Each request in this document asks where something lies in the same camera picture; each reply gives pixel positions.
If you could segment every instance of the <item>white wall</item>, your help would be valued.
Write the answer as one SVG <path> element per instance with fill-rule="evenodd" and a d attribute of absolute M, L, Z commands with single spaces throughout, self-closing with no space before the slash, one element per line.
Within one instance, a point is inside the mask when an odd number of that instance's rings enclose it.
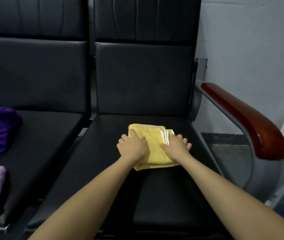
<path fill-rule="evenodd" d="M 202 0 L 197 57 L 214 82 L 266 115 L 284 121 L 284 0 Z M 241 133 L 202 98 L 201 132 Z"/>

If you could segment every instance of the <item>forearm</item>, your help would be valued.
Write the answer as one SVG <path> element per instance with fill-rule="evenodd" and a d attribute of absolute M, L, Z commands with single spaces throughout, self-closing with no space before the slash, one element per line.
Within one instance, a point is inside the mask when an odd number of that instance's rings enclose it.
<path fill-rule="evenodd" d="M 30 240 L 93 239 L 133 165 L 120 157 L 67 200 Z"/>
<path fill-rule="evenodd" d="M 236 240 L 282 240 L 284 219 L 191 155 L 179 161 Z"/>

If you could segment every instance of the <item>chair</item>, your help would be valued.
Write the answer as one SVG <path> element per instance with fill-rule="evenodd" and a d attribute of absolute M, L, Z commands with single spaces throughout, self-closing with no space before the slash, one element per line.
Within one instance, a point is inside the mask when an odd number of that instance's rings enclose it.
<path fill-rule="evenodd" d="M 0 107 L 23 118 L 11 148 L 0 154 L 8 170 L 0 229 L 45 193 L 90 117 L 85 2 L 0 0 Z"/>
<path fill-rule="evenodd" d="M 116 144 L 132 123 L 164 125 L 193 144 L 190 153 L 221 173 L 189 121 L 202 93 L 243 130 L 253 152 L 245 187 L 260 200 L 279 176 L 284 139 L 276 126 L 216 84 L 196 77 L 201 0 L 94 0 L 97 116 L 38 211 L 34 231 L 61 204 L 114 163 Z M 181 167 L 132 170 L 97 238 L 229 237 Z"/>

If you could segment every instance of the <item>yellow towel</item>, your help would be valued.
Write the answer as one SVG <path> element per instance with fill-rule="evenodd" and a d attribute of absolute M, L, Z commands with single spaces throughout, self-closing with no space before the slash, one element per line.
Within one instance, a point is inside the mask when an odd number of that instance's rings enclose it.
<path fill-rule="evenodd" d="M 168 138 L 174 134 L 173 130 L 165 129 L 164 126 L 131 124 L 128 127 L 129 137 L 131 137 L 130 129 L 134 129 L 140 139 L 145 136 L 149 145 L 149 150 L 146 156 L 134 166 L 136 171 L 180 165 L 178 162 L 172 161 L 160 147 L 161 143 L 169 145 Z"/>

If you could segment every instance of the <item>wooden armrest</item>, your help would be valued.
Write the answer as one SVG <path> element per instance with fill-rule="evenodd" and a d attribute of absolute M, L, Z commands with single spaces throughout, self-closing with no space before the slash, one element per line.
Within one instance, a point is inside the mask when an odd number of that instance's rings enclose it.
<path fill-rule="evenodd" d="M 272 121 L 214 83 L 204 82 L 200 87 L 243 125 L 251 137 L 258 158 L 284 158 L 284 137 Z"/>

